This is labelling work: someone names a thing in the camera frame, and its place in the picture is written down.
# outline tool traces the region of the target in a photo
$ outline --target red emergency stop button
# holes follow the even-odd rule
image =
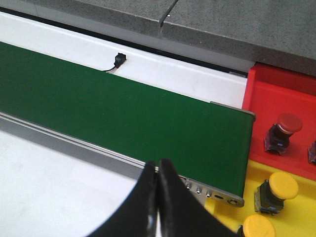
[[[302,129],[302,120],[294,114],[284,113],[278,116],[279,127],[285,132],[292,134]]]

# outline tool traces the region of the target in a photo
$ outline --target red panel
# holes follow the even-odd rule
[[[316,78],[256,65],[250,69],[243,109],[256,114],[250,159],[316,181],[316,165],[308,162],[307,148],[316,140]],[[264,152],[264,137],[282,113],[293,113],[303,122],[290,137],[285,154]]]

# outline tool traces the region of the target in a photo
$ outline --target green conveyor belt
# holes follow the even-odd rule
[[[243,195],[249,113],[3,42],[0,111]]]

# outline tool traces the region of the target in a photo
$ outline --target white surface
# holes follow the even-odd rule
[[[115,72],[119,76],[203,101],[242,105],[245,78],[2,12],[0,40],[99,70],[111,68],[121,52],[127,61]],[[109,170],[0,132],[0,236],[85,236],[111,215],[134,184]]]

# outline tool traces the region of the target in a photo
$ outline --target yellow button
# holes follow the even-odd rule
[[[272,193],[280,199],[292,199],[298,194],[296,180],[287,173],[276,172],[270,176],[269,184]]]
[[[245,237],[276,237],[272,223],[264,216],[255,214],[248,216],[243,223]]]

